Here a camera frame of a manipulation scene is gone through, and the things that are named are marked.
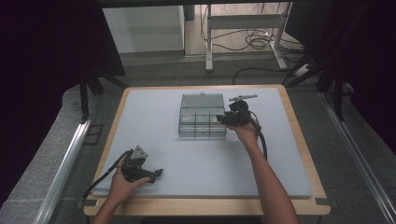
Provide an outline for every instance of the person's right hand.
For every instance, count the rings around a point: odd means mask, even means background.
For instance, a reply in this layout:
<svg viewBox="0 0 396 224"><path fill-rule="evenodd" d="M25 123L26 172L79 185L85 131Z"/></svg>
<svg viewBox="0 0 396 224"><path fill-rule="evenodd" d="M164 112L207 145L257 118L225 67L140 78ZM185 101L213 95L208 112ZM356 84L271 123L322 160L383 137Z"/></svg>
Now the person's right hand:
<svg viewBox="0 0 396 224"><path fill-rule="evenodd" d="M251 147L251 144L257 144L258 134L251 123L244 126L227 125L227 128L236 132L236 135L245 147Z"/></svg>

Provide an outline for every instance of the person's right arm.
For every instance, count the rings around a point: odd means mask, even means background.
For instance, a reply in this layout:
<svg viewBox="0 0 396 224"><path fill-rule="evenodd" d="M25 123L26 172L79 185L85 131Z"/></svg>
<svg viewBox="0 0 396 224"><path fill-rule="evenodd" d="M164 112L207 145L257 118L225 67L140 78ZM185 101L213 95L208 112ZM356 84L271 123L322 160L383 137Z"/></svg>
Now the person's right arm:
<svg viewBox="0 0 396 224"><path fill-rule="evenodd" d="M270 224L299 223L296 211L267 159L257 144L258 135L252 124L243 127L228 126L244 144L250 157L265 219Z"/></svg>

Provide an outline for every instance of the white board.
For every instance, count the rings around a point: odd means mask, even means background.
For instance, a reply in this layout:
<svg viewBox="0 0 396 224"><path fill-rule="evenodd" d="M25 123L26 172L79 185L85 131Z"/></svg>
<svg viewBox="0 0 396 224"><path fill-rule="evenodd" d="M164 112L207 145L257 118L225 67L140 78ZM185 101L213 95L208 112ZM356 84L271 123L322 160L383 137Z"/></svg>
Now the white board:
<svg viewBox="0 0 396 224"><path fill-rule="evenodd" d="M148 159L143 168L163 169L154 184L134 192L145 197L257 197L258 191L248 154L235 132L221 139L186 140L178 137L178 116L183 93L222 93L228 100L247 99L265 137L268 161L287 193L309 197L312 190L277 88L132 90L129 92L102 174L126 150L141 146ZM105 196L110 174L94 189Z"/></svg>

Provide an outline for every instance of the gray floor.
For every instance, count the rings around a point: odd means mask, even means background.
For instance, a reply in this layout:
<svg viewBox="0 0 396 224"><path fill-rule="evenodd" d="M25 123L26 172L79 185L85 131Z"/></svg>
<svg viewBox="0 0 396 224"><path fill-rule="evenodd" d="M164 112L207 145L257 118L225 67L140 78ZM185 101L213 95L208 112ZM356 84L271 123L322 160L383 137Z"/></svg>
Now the gray floor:
<svg viewBox="0 0 396 224"><path fill-rule="evenodd" d="M272 54L217 56L213 73L205 72L205 58L202 57L164 55L153 59L146 56L135 58L133 63L132 58L123 55L127 77L120 77L120 80L132 87L231 85L233 74L239 69L277 69ZM285 73L247 70L238 74L235 83L279 84L284 76ZM316 77L312 77L297 87L288 89L288 94L332 205L332 211L322 217L321 223L388 223L316 92L316 80ZM76 204L92 182L122 95L122 89L119 87L105 80L102 80L102 83L105 92L98 96L99 103L92 121L92 133L101 130L100 135L85 138L50 223L85 222L83 212L76 208ZM64 95L64 106L49 135L0 211L1 224L32 223L35 219L78 126L78 90L79 88L75 87ZM343 106L347 127L395 203L395 156L347 98L344 99ZM113 223L138 223L140 220L139 217L115 217ZM317 221L318 217L301 216L302 223Z"/></svg>

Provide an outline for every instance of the table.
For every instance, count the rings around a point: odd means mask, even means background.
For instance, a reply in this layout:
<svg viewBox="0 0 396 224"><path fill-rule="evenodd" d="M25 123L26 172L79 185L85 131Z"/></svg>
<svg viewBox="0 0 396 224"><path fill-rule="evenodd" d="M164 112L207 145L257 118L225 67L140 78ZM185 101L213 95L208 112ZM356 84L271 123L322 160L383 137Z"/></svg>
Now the table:
<svg viewBox="0 0 396 224"><path fill-rule="evenodd" d="M205 87L156 87L156 88L129 88L123 94L120 106L115 116L106 146L100 160L95 180L100 176L106 157L112 144L115 131L119 125L120 116L130 90L166 90L166 89L241 89L241 88L277 88L287 113L290 127L304 168L309 178L312 196L303 199L292 199L298 215L326 215L331 208L327 196L320 183L317 170L304 140L302 131L294 115L290 99L283 86L205 86ZM96 201L95 206L85 206L84 212L88 216L94 216L106 198L90 195L88 200ZM121 205L115 212L116 215L127 216L260 216L263 215L262 207L258 198L131 198Z"/></svg>

